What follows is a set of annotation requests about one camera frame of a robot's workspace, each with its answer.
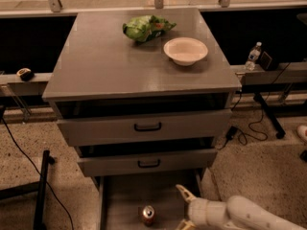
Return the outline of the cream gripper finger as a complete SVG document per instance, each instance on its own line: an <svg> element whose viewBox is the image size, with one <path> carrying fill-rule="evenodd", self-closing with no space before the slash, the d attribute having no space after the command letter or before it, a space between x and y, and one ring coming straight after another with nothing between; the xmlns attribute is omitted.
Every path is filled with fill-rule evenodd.
<svg viewBox="0 0 307 230"><path fill-rule="evenodd" d="M187 190L184 186L177 184L176 188L178 189L183 200L186 203L191 203L194 199L196 199L196 197L189 190Z"/></svg>
<svg viewBox="0 0 307 230"><path fill-rule="evenodd" d="M183 219L175 230L196 230L196 225L191 220Z"/></svg>

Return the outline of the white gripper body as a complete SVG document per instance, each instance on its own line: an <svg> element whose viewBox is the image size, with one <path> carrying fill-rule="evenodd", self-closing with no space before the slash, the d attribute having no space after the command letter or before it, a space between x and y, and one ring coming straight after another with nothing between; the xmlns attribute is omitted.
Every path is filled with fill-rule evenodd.
<svg viewBox="0 0 307 230"><path fill-rule="evenodd" d="M197 197L188 205L188 218L200 229L224 230L229 217L226 204Z"/></svg>

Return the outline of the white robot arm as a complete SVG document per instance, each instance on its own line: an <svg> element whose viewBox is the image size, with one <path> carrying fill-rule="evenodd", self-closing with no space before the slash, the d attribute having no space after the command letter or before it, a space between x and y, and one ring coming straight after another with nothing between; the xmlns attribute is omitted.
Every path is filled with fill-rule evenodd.
<svg viewBox="0 0 307 230"><path fill-rule="evenodd" d="M196 197L180 184L176 188L187 203L188 216L176 230L307 230L240 195L222 202Z"/></svg>

